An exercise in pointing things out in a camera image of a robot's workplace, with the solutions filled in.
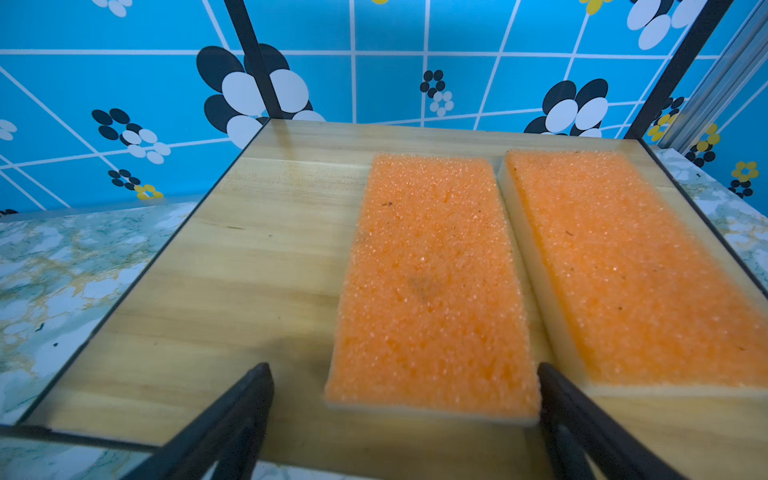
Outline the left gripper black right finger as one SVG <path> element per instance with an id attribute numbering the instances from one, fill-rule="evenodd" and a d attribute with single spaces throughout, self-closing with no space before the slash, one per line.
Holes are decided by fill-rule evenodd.
<path id="1" fill-rule="evenodd" d="M 594 403 L 555 366 L 537 368 L 540 427 L 556 479 L 681 479 L 683 476 Z"/>

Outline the orange sponge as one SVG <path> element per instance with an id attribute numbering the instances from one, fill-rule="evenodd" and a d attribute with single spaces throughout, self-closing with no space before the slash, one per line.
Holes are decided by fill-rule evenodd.
<path id="1" fill-rule="evenodd" d="M 538 420 L 528 306 L 489 162 L 375 157 L 324 396 L 347 408 Z"/>
<path id="2" fill-rule="evenodd" d="M 511 150 L 498 181 L 574 384 L 606 396 L 766 395 L 766 308 L 627 156 Z"/>

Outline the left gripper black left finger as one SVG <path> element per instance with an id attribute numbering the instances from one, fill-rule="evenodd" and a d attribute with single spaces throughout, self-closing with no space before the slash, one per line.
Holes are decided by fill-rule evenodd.
<path id="1" fill-rule="evenodd" d="M 275 392 L 257 364 L 186 428 L 130 471 L 128 479 L 249 479 L 266 438 Z"/>

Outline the orange sponge front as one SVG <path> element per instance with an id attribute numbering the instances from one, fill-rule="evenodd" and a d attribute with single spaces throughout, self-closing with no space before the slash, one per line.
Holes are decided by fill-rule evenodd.
<path id="1" fill-rule="evenodd" d="M 498 181 L 574 384 L 606 396 L 766 395 L 766 308 L 627 156 L 511 150 Z"/>

